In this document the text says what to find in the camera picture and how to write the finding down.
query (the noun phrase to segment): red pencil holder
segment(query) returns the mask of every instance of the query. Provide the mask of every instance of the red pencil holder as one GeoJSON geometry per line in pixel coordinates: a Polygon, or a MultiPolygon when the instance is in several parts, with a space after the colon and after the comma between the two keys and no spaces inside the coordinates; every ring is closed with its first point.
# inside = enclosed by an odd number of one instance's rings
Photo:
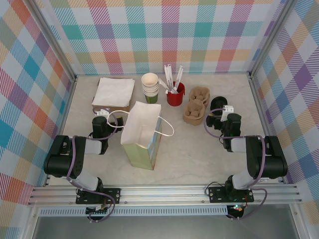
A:
{"type": "Polygon", "coordinates": [[[179,83],[177,88],[178,94],[172,94],[171,92],[168,92],[167,94],[167,102],[171,106],[179,106],[183,102],[183,95],[185,95],[185,86],[183,83],[179,83]]]}

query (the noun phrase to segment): white table surface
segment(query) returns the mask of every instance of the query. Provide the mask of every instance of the white table surface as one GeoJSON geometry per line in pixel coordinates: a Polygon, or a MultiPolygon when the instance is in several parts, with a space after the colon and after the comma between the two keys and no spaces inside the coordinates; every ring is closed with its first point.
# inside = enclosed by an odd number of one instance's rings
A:
{"type": "MultiPolygon", "coordinates": [[[[142,75],[116,76],[133,78],[135,88],[132,106],[135,101],[146,103],[141,85],[142,75]]],[[[66,121],[64,135],[88,136],[92,131],[92,99],[96,93],[101,76],[82,76],[78,78],[74,97],[66,121]]],[[[224,183],[228,176],[241,172],[246,167],[246,154],[229,153],[218,139],[211,137],[204,129],[186,124],[182,119],[188,102],[189,91],[195,86],[210,89],[210,101],[224,96],[235,113],[242,116],[242,135],[264,135],[257,113],[251,89],[245,74],[183,74],[182,82],[186,94],[182,105],[170,106],[166,101],[164,88],[160,87],[158,104],[161,104],[162,117],[169,121],[175,134],[161,138],[154,171],[132,167],[122,146],[121,132],[109,139],[109,148],[104,155],[85,155],[84,168],[100,177],[109,185],[141,184],[206,184],[212,181],[224,183]]],[[[168,125],[163,123],[163,132],[170,133],[168,125]]],[[[210,128],[214,134],[220,131],[210,128]]],[[[61,178],[51,177],[50,185],[68,185],[61,178]]]]}

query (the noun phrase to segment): white napkin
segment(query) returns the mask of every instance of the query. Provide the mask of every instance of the white napkin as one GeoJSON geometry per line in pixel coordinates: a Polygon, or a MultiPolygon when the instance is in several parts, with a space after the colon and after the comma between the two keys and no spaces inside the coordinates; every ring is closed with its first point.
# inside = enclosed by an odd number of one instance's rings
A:
{"type": "Polygon", "coordinates": [[[132,97],[133,79],[100,79],[92,105],[126,107],[132,97]]]}

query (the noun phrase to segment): bag handle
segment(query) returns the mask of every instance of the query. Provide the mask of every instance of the bag handle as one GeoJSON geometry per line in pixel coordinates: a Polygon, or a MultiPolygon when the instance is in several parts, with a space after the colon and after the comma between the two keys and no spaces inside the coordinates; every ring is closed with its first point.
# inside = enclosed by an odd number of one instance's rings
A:
{"type": "MultiPolygon", "coordinates": [[[[113,111],[113,112],[109,113],[108,117],[106,118],[106,123],[107,123],[109,126],[113,127],[113,128],[124,128],[124,126],[114,126],[114,125],[111,125],[111,123],[109,122],[109,117],[110,117],[110,115],[113,114],[113,113],[115,113],[115,112],[123,112],[123,113],[129,114],[129,112],[121,111],[121,110],[113,111]]],[[[154,130],[154,132],[159,133],[159,134],[164,135],[164,136],[167,136],[167,137],[173,136],[173,135],[174,135],[174,128],[173,128],[173,126],[171,126],[171,124],[170,124],[169,122],[167,122],[167,120],[163,119],[162,117],[159,116],[159,118],[161,118],[163,121],[165,121],[165,122],[171,127],[171,129],[173,130],[173,133],[172,133],[171,135],[168,135],[168,134],[165,134],[165,133],[162,133],[162,132],[158,132],[158,131],[156,131],[156,130],[154,130]]]]}

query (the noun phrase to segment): stack of paper cups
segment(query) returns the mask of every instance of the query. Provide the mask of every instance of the stack of paper cups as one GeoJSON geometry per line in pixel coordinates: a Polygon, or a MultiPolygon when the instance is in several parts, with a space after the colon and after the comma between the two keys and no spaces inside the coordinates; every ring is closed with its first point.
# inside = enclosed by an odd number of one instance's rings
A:
{"type": "Polygon", "coordinates": [[[160,90],[159,77],[154,73],[146,73],[142,76],[142,87],[147,103],[155,104],[160,90]]]}

